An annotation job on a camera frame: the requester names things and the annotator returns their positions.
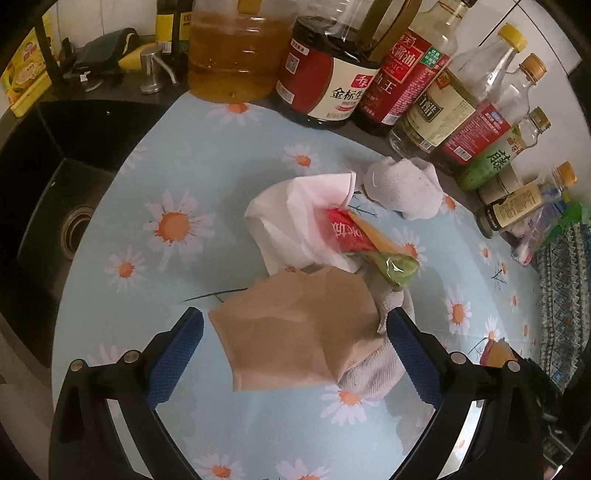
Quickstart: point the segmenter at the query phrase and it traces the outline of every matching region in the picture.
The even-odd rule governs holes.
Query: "black sink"
[[[0,313],[46,367],[61,291],[100,198],[165,106],[39,103],[0,151]]]

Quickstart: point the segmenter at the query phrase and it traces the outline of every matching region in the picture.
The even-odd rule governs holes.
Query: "plastic oil jug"
[[[250,102],[269,94],[297,13],[297,0],[196,0],[191,93],[218,103]]]

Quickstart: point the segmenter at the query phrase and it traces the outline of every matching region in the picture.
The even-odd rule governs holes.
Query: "soy sauce jug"
[[[421,6],[421,0],[404,0],[389,20],[392,2],[374,0],[367,9],[364,0],[312,0],[281,63],[278,111],[308,127],[343,125]]]

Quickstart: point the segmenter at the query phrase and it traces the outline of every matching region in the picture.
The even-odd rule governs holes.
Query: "brown paper bag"
[[[383,340],[363,279],[335,267],[272,275],[212,310],[209,319],[235,391],[336,384]]]

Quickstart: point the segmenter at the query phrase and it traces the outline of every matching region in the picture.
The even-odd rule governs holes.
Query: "floral tablecloth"
[[[57,321],[54,399],[73,359],[115,362],[169,329],[187,306],[207,312],[228,291],[267,276],[243,221],[261,191],[294,176],[361,174],[379,157],[262,107],[182,96],[126,160],[82,239]],[[435,218],[410,222],[360,193],[350,206],[419,260],[410,288],[419,328],[472,361],[484,339],[501,337],[538,358],[538,275],[512,262],[502,239],[484,239],[464,207],[446,196]],[[147,473],[118,406],[111,409],[130,461]],[[205,480],[382,480],[433,409],[407,376],[379,403],[335,385],[234,393],[207,320],[158,413]],[[478,415],[470,411],[448,468],[465,453]]]

